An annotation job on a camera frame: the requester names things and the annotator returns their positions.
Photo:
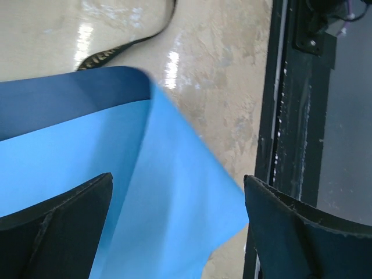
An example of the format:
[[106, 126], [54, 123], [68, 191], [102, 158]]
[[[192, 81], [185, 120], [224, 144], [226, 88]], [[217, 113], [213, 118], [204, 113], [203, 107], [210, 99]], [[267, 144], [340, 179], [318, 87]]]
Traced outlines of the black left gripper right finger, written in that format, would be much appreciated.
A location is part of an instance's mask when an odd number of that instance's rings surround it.
[[371, 278], [371, 227], [244, 178], [249, 228], [264, 278]]

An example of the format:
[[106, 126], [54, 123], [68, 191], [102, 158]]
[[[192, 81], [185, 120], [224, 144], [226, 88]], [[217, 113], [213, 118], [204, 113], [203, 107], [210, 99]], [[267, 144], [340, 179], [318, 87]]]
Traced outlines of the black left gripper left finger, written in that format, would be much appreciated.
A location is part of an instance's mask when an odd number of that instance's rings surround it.
[[88, 278], [112, 191], [103, 173], [1, 217], [1, 278]]

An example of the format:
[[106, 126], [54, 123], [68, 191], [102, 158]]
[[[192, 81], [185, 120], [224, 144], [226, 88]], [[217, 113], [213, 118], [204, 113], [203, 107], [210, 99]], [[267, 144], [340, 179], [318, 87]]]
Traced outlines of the blue wrapping paper sheet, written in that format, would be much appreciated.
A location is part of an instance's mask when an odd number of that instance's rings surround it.
[[88, 278], [200, 278], [248, 224], [244, 193], [146, 73], [1, 83], [1, 217], [110, 173]]

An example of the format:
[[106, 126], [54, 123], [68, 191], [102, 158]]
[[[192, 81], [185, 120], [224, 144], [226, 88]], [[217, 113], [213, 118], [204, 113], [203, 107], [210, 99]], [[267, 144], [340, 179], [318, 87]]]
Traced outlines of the black ribbon with gold lettering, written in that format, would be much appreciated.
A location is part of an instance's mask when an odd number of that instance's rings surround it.
[[126, 44], [122, 44], [122, 45], [116, 46], [116, 47], [111, 48], [111, 49], [107, 49], [107, 50], [104, 50], [104, 51], [94, 53], [94, 54], [88, 56], [87, 58], [85, 58], [78, 65], [78, 67], [76, 68], [76, 71], [101, 68], [104, 65], [106, 65], [107, 63], [109, 63], [111, 60], [113, 60], [114, 58], [121, 55], [123, 52], [125, 52], [129, 48], [133, 47], [134, 45], [137, 45], [137, 44], [143, 43], [145, 41], [151, 40], [151, 39], [155, 38], [156, 36], [160, 35], [170, 25], [170, 23], [171, 23], [171, 21], [174, 17], [175, 11], [176, 11], [176, 7], [177, 7], [177, 0], [173, 0], [171, 2], [171, 11], [170, 11], [169, 17], [166, 20], [163, 27], [157, 33], [154, 33], [150, 36], [140, 38], [140, 39], [137, 39], [137, 40], [134, 40], [134, 41], [130, 41]]

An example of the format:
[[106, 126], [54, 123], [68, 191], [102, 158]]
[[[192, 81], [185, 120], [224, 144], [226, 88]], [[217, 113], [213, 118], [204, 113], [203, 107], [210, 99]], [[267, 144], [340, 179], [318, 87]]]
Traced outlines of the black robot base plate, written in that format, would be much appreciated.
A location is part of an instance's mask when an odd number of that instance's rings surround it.
[[274, 1], [255, 176], [317, 205], [340, 1]]

